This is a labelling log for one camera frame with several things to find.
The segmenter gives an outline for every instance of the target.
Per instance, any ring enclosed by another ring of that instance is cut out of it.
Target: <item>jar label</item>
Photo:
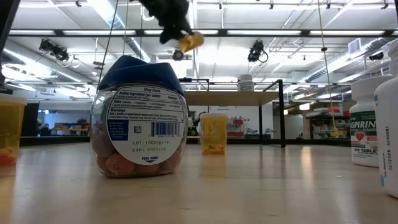
[[[180,95],[154,86],[118,89],[106,119],[116,150],[141,165],[158,164],[179,147],[185,120]]]
[[[369,160],[377,165],[377,132],[374,111],[355,112],[349,115],[353,157]]]

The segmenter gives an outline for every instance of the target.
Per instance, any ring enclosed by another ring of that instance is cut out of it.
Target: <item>glass jar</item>
[[[90,142],[108,177],[173,172],[183,154],[188,108],[168,63],[121,57],[98,86],[91,108]]]

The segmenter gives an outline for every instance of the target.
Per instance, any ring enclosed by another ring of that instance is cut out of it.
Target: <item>table surface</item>
[[[349,147],[188,146],[176,173],[108,179],[88,143],[23,147],[0,169],[0,223],[391,223],[398,199]]]

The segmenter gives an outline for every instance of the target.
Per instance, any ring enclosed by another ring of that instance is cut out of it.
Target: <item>wooden table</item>
[[[396,224],[398,199],[348,147],[189,146],[172,175],[108,179],[88,143],[23,147],[0,169],[0,223]]]

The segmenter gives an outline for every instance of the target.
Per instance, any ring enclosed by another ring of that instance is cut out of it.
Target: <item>white container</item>
[[[389,52],[398,51],[396,45]],[[392,58],[390,67],[396,67],[398,61]],[[379,164],[381,187],[391,196],[398,197],[398,78],[395,77],[382,85],[374,92],[376,109],[377,135],[379,136]]]
[[[354,82],[351,86],[352,97],[357,102],[349,109],[351,155],[355,164],[379,167],[373,95],[380,84],[391,78],[391,75],[372,77]]]
[[[254,91],[254,82],[251,75],[241,75],[238,82],[238,91]]]

